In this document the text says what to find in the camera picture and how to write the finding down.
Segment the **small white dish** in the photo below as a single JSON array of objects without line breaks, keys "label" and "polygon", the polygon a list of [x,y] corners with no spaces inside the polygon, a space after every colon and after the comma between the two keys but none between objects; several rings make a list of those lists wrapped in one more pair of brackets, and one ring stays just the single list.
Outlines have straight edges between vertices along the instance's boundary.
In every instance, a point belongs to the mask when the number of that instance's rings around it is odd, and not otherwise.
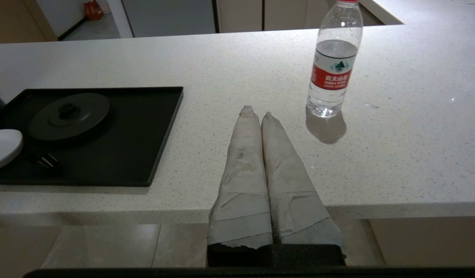
[{"label": "small white dish", "polygon": [[19,130],[0,130],[0,168],[11,162],[23,148],[23,134]]}]

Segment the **speckled countertop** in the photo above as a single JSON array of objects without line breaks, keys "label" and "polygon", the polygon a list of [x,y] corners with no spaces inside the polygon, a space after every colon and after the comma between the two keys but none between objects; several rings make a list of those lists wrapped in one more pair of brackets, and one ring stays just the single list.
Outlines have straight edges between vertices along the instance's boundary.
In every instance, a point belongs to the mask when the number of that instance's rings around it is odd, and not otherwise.
[{"label": "speckled countertop", "polygon": [[317,30],[0,44],[7,102],[25,88],[185,87],[151,187],[0,185],[0,225],[206,222],[245,104],[282,121],[334,216],[475,215],[475,5],[364,2],[405,25],[365,28],[329,122],[305,113]]}]

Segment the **plastic bottle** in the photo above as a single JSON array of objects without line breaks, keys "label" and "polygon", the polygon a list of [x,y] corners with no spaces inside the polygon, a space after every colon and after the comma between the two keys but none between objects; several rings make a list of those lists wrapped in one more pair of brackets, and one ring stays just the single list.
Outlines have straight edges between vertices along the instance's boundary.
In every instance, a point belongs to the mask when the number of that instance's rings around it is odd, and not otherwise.
[{"label": "plastic bottle", "polygon": [[318,31],[306,101],[314,115],[330,118],[342,108],[362,35],[358,0],[338,0]]}]

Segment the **paper wrapping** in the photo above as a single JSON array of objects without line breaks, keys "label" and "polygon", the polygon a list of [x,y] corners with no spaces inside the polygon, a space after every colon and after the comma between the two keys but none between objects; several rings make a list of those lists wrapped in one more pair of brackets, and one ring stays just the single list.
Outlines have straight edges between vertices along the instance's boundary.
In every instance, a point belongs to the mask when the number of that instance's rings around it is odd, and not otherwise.
[{"label": "paper wrapping", "polygon": [[340,230],[322,204],[301,158],[270,112],[262,120],[262,137],[274,238],[286,244],[336,244],[344,248]]},{"label": "paper wrapping", "polygon": [[273,243],[260,122],[245,106],[232,132],[207,244],[259,248]]}]

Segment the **red bottle label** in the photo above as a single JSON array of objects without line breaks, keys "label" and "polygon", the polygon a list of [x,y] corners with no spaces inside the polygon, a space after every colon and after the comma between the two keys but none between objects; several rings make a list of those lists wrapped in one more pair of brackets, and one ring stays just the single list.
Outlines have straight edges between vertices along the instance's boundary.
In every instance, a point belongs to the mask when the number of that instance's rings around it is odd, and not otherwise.
[{"label": "red bottle label", "polygon": [[333,58],[316,51],[311,81],[325,90],[340,90],[349,83],[356,55]]}]

